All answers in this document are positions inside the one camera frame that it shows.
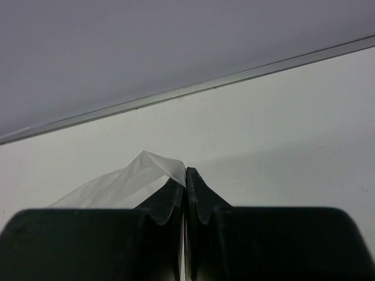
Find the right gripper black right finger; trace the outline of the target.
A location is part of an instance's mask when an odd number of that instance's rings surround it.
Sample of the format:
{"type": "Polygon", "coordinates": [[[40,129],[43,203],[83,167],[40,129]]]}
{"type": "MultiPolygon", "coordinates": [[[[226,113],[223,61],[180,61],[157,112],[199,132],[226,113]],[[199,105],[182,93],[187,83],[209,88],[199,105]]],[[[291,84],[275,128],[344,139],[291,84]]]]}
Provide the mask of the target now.
{"type": "Polygon", "coordinates": [[[373,280],[354,221],[330,207],[234,207],[186,171],[192,280],[373,280]]]}

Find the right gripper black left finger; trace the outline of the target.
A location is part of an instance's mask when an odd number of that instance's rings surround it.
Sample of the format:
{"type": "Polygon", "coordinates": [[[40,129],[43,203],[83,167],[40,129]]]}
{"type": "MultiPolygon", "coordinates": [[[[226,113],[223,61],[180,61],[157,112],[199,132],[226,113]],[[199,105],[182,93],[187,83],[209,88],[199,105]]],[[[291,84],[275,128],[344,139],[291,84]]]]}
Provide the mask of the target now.
{"type": "Polygon", "coordinates": [[[28,209],[1,232],[2,280],[180,280],[185,188],[133,209],[28,209]]]}

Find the clear plastic bag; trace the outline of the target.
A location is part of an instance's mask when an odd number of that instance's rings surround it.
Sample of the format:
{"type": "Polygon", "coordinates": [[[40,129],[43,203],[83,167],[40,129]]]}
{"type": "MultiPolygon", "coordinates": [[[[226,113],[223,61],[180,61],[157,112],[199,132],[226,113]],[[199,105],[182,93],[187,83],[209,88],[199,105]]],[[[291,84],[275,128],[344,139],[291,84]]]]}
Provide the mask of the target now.
{"type": "Polygon", "coordinates": [[[50,208],[134,208],[169,180],[186,186],[182,161],[142,151],[127,167],[83,184],[50,208]]]}

